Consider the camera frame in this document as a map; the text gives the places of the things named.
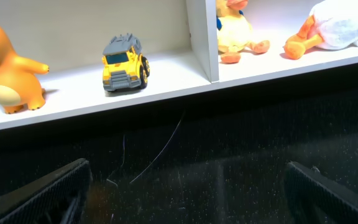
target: black floor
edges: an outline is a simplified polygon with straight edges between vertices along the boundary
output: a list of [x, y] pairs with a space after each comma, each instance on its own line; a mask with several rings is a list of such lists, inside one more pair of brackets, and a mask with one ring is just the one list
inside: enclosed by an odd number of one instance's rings
[[358, 194], [358, 65], [0, 131], [0, 195], [81, 157], [83, 223], [291, 223], [290, 161]]

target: white plush toy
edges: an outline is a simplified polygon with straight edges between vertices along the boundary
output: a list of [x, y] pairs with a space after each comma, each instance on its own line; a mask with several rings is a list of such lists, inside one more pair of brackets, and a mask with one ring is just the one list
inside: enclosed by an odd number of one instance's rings
[[339, 50], [358, 46], [358, 0], [325, 0], [315, 5], [299, 32], [290, 37], [284, 50], [299, 59], [314, 46]]

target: truck wheel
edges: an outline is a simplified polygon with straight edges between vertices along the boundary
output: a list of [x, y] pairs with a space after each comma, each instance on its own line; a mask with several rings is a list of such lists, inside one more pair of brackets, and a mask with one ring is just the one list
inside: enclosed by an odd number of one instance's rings
[[147, 77], [149, 77], [149, 75], [150, 75], [149, 60], [147, 60], [146, 57], [142, 57], [142, 64], [143, 64], [143, 67], [144, 67], [145, 70], [146, 70], [146, 75], [147, 75]]
[[143, 69], [143, 66], [140, 66], [139, 75], [141, 80], [140, 89], [143, 90], [144, 88], [146, 88], [147, 83], [149, 82], [147, 79], [146, 71]]

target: truck cab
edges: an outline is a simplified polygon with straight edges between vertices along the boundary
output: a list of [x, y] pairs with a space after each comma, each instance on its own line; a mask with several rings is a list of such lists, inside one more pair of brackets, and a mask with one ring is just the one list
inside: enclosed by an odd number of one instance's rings
[[122, 88], [145, 88], [150, 75], [149, 61], [142, 46], [132, 34], [111, 39], [103, 51], [103, 88], [114, 92]]

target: stuffed animal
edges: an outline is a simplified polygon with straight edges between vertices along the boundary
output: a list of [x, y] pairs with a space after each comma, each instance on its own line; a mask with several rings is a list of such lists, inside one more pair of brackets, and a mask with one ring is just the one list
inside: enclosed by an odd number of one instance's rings
[[358, 1], [325, 0], [312, 8], [299, 32], [287, 40], [284, 51], [296, 60], [314, 46], [339, 50], [351, 44], [358, 46]]
[[15, 113], [27, 104], [30, 110], [45, 104], [44, 89], [35, 73], [46, 74], [49, 66], [20, 57], [0, 27], [0, 105], [6, 113]]
[[218, 49], [223, 52], [224, 63], [237, 63], [241, 59], [240, 51], [246, 47], [261, 54], [270, 48], [268, 40], [254, 42], [252, 26], [247, 22], [241, 9], [248, 0], [216, 0], [216, 22], [218, 25]]

